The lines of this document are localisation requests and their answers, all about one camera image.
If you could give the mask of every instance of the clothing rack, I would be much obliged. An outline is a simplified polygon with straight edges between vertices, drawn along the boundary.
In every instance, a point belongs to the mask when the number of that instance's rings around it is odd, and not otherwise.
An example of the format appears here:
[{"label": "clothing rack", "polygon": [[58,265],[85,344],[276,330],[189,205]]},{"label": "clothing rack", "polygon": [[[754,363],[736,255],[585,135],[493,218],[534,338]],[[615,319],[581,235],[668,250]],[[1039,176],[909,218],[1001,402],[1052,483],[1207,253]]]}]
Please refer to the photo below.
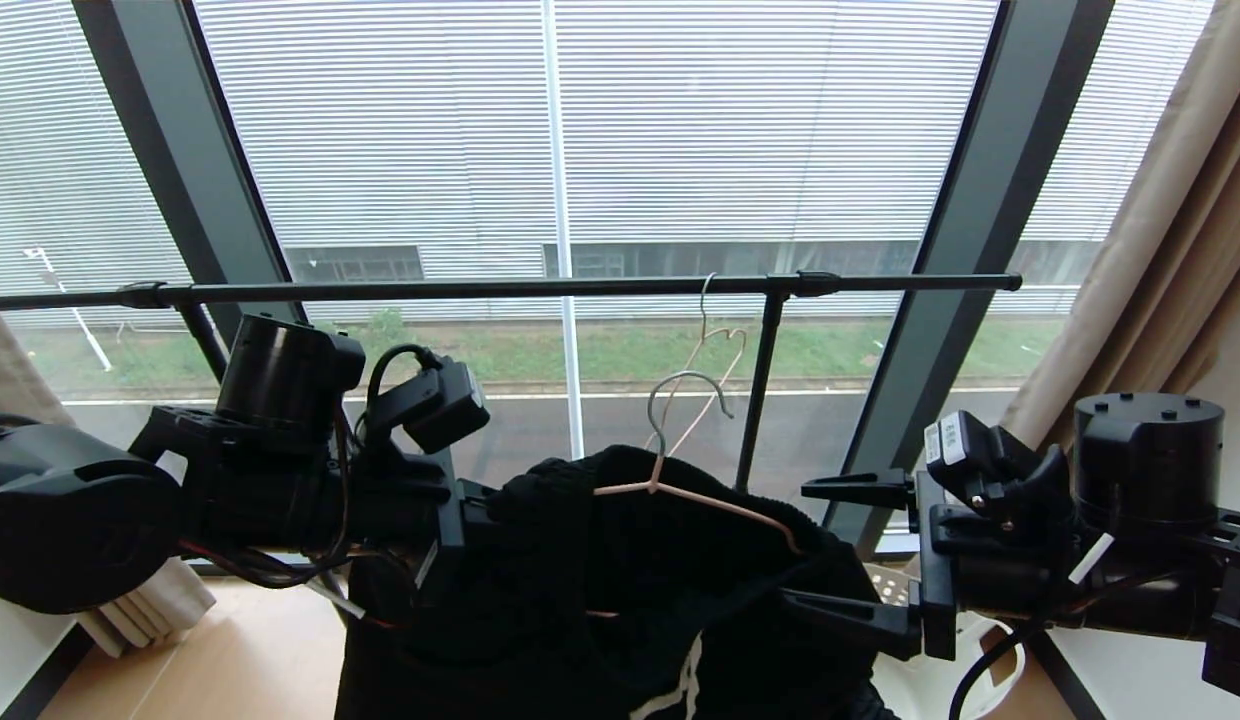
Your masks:
[{"label": "clothing rack", "polygon": [[306,302],[358,300],[474,300],[497,297],[600,297],[624,295],[763,295],[763,331],[744,418],[744,439],[735,473],[735,490],[748,492],[758,429],[763,423],[775,354],[776,332],[790,297],[820,297],[832,292],[915,292],[936,290],[1017,291],[1022,278],[1014,273],[971,275],[838,275],[825,271],[729,278],[715,275],[709,288],[703,278],[544,278],[492,279],[492,281],[419,283],[277,283],[277,284],[176,284],[134,283],[115,291],[41,292],[0,296],[0,311],[122,305],[135,309],[175,309],[188,333],[198,342],[216,379],[228,366],[207,320],[203,305],[216,302]]}]

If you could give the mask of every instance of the white vertical pole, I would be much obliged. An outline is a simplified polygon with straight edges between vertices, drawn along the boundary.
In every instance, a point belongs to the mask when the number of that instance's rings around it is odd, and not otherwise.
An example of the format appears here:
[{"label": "white vertical pole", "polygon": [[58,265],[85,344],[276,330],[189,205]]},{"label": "white vertical pole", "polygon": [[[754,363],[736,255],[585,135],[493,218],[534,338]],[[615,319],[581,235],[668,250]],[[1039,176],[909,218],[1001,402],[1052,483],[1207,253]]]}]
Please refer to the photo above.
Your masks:
[{"label": "white vertical pole", "polygon": [[[32,258],[40,258],[43,260],[43,266],[47,268],[47,273],[56,278],[56,290],[61,292],[68,292],[68,288],[61,281],[60,275],[56,274],[56,268],[52,266],[52,259],[47,257],[47,252],[41,249],[41,247],[35,247],[32,250],[27,252]],[[113,363],[109,363],[108,354],[104,354],[104,348],[100,347],[100,342],[95,340],[95,336],[91,333],[91,328],[86,327],[86,320],[82,318],[82,314],[77,311],[77,307],[69,307],[68,311],[73,314],[73,318],[77,320],[77,327],[82,328],[82,333],[86,335],[86,343],[91,346],[91,349],[95,352],[95,358],[103,366],[104,372],[113,371]]]},{"label": "white vertical pole", "polygon": [[[565,207],[565,156],[562,152],[562,95],[557,87],[557,16],[553,0],[541,0],[544,32],[544,94],[548,100],[548,143],[553,165],[553,224],[557,228],[557,275],[570,278],[570,214]],[[570,428],[570,456],[584,457],[584,420],[580,410],[580,354],[575,342],[575,299],[562,299],[562,354],[565,361],[565,420]]]}]

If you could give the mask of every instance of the street lamp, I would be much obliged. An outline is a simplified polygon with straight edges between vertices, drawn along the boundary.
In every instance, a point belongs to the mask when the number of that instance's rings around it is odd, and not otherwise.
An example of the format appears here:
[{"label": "street lamp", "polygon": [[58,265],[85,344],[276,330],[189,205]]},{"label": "street lamp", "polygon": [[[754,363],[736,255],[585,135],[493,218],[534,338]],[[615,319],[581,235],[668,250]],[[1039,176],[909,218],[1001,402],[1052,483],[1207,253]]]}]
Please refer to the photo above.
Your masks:
[{"label": "street lamp", "polygon": [[[67,288],[64,288],[64,284],[61,281],[60,275],[56,274],[56,268],[52,266],[52,259],[47,257],[46,250],[41,249],[41,247],[35,245],[35,247],[26,247],[26,249],[21,252],[24,252],[25,258],[29,258],[30,260],[43,261],[43,266],[47,268],[43,270],[45,283],[47,283],[50,286],[55,286],[56,290],[61,292],[68,292]],[[100,366],[104,366],[104,372],[108,373],[109,371],[112,371],[113,363],[109,363],[109,357],[104,354],[104,348],[100,347],[100,342],[95,340],[95,336],[91,333],[91,328],[86,327],[86,320],[82,318],[82,314],[77,311],[77,307],[69,307],[68,311],[73,314],[73,318],[77,320],[77,327],[81,327],[82,333],[86,335],[86,342],[88,342],[91,349],[95,352],[95,358],[100,361]]]}]

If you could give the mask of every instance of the gray pavement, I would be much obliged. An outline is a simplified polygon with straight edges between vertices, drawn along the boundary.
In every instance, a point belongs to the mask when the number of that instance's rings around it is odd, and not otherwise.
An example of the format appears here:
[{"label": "gray pavement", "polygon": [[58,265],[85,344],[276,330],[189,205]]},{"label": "gray pavement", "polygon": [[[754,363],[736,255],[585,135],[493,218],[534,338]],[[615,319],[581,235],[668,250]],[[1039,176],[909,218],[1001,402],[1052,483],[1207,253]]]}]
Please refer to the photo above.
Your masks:
[{"label": "gray pavement", "polygon": [[[945,413],[966,409],[982,420],[996,421],[1012,397],[1009,392],[957,392],[946,402]],[[702,397],[687,397],[675,403],[666,425],[671,442],[703,402]],[[734,420],[711,410],[678,457],[722,482],[733,482],[746,404],[745,397],[732,398]],[[812,516],[822,514],[825,503],[804,502],[799,486],[805,480],[838,473],[863,404],[864,397],[858,393],[768,397],[749,482],[751,492],[794,502]],[[363,410],[360,402],[347,406],[351,416]],[[570,454],[565,402],[560,398],[494,398],[489,406],[491,424],[451,447],[460,477],[498,487],[546,457]],[[130,445],[149,416],[146,405],[69,404],[67,409],[82,429],[120,447]],[[644,397],[585,398],[583,410],[585,452],[616,442],[642,445],[651,434]],[[404,437],[399,440],[409,447]]]}]

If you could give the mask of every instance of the beige curtain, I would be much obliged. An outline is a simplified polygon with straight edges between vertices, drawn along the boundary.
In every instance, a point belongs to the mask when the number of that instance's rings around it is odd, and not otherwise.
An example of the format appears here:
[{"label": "beige curtain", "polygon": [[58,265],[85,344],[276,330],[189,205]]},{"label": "beige curtain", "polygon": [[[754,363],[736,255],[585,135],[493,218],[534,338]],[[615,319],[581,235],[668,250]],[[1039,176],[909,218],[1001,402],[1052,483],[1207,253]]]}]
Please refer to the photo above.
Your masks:
[{"label": "beige curtain", "polygon": [[[0,316],[0,413],[16,413],[43,423],[73,424],[47,383],[30,363]],[[145,647],[177,630],[188,630],[216,599],[187,565],[167,560],[134,592],[125,594],[77,618],[109,656],[128,646]]]},{"label": "beige curtain", "polygon": [[1240,307],[1240,0],[1220,0],[1185,64],[1073,316],[1003,424],[1068,444],[1073,403],[1187,392]]}]

